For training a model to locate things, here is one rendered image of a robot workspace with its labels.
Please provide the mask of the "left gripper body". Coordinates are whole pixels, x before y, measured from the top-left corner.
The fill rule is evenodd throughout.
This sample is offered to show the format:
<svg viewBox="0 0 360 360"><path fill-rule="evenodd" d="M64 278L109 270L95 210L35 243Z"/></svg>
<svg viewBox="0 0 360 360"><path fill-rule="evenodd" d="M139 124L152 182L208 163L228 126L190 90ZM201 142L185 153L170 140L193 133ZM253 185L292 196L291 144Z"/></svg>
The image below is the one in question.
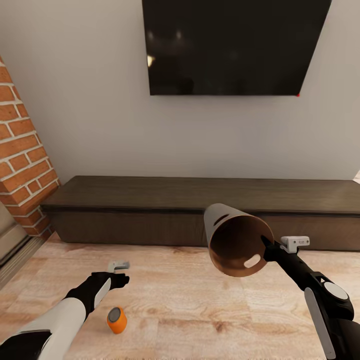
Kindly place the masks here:
<svg viewBox="0 0 360 360"><path fill-rule="evenodd" d="M110 287L109 290L117 289L117 288L123 288L125 286L125 273L110 273L110 275L113 278L113 285Z"/></svg>

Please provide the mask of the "trash can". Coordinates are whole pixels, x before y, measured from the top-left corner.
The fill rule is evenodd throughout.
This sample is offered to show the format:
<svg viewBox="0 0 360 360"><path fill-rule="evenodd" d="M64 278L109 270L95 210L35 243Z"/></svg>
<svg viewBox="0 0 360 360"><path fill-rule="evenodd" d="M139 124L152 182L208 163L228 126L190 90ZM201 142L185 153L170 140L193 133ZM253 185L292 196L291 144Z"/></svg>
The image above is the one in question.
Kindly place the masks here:
<svg viewBox="0 0 360 360"><path fill-rule="evenodd" d="M263 258L266 246L261 236L272 244L275 240L263 220L222 203L209 206L203 219L210 259L220 272L231 277L247 277L268 263ZM260 255L260 261L245 267L244 263L256 254Z"/></svg>

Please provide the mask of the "can of soda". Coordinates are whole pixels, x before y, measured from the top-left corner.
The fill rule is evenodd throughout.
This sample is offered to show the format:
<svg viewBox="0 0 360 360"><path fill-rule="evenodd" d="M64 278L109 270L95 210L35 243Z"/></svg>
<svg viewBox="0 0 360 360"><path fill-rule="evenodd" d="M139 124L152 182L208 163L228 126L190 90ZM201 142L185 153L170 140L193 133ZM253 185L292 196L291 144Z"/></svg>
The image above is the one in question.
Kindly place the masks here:
<svg viewBox="0 0 360 360"><path fill-rule="evenodd" d="M115 334L124 331L127 325L127 317L121 307L114 307L107 316L107 323Z"/></svg>

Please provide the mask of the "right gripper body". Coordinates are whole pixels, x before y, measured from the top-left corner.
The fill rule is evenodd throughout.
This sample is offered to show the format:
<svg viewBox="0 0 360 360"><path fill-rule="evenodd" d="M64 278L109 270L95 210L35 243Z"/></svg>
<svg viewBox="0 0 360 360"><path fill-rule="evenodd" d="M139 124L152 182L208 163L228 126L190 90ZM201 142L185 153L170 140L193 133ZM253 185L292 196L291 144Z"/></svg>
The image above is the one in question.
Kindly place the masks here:
<svg viewBox="0 0 360 360"><path fill-rule="evenodd" d="M266 246L263 258L267 262L276 261L283 270L290 276L290 271L298 264L305 262L297 256L299 247L296 248L296 253L288 253L285 249L280 248L281 245Z"/></svg>

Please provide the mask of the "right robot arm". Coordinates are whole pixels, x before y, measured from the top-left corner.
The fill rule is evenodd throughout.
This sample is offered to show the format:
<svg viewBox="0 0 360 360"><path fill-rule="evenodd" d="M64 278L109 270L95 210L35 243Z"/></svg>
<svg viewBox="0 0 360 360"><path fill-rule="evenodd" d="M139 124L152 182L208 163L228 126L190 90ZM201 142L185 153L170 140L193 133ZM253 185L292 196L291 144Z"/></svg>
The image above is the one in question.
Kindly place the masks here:
<svg viewBox="0 0 360 360"><path fill-rule="evenodd" d="M284 245L276 240L272 244L263 235L261 240L266 246L263 258L276 261L304 291L326 360L360 360L360 324L352 321L355 313L349 295L297 256L299 247L310 245L310 238L283 236Z"/></svg>

